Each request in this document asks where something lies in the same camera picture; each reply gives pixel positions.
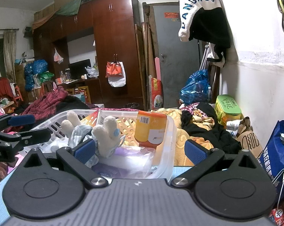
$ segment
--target yellow and orange container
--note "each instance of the yellow and orange container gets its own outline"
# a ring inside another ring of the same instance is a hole
[[[139,146],[156,148],[163,142],[167,124],[167,115],[139,111],[135,139]]]

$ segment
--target light blue tablecloth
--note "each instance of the light blue tablecloth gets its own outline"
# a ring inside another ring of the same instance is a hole
[[[190,167],[174,167],[171,179],[174,179],[175,177],[177,177],[178,175],[180,175],[183,172],[187,171],[188,169],[190,169]],[[12,174],[13,174],[13,172],[10,173],[0,183],[0,225],[2,223],[4,223],[9,218],[9,214],[8,214],[8,212],[6,210],[6,207],[5,207],[5,205],[3,203],[3,200],[2,200],[2,191],[3,191],[3,188],[4,188],[5,184],[7,183],[7,181],[9,180],[9,178],[11,177]]]

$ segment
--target brown paper bag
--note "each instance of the brown paper bag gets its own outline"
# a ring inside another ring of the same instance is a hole
[[[249,117],[244,118],[239,125],[238,132],[235,138],[242,145],[243,149],[248,149],[258,158],[262,153],[262,147],[251,129],[251,121]]]

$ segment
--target red stool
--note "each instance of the red stool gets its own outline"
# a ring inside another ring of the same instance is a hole
[[[16,106],[18,107],[18,100],[23,101],[22,95],[20,93],[20,89],[18,85],[15,86],[14,90],[16,91],[16,96],[14,96],[14,102],[16,103]]]

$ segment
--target red sticker on door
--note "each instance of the red sticker on door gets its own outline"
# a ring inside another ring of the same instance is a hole
[[[177,19],[180,17],[180,14],[179,13],[164,13],[164,16],[165,18],[168,18],[168,19]]]

